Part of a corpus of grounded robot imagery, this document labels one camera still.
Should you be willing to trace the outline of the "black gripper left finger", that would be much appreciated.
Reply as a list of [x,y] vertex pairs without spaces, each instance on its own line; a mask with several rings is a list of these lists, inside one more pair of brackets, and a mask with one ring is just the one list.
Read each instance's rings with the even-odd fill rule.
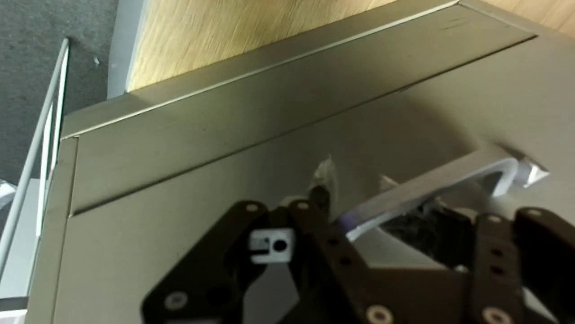
[[299,300],[277,324],[369,324],[383,305],[376,271],[329,224],[329,210],[322,185],[284,206],[234,203],[149,289],[142,322],[246,324],[248,289],[268,266],[284,264]]

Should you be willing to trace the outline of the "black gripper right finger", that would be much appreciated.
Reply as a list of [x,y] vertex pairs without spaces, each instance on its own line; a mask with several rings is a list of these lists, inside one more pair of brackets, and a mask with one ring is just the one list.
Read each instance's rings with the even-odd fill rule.
[[547,208],[523,206],[507,219],[444,206],[383,228],[448,268],[467,268],[478,291],[473,305],[529,289],[561,324],[575,322],[575,226]]

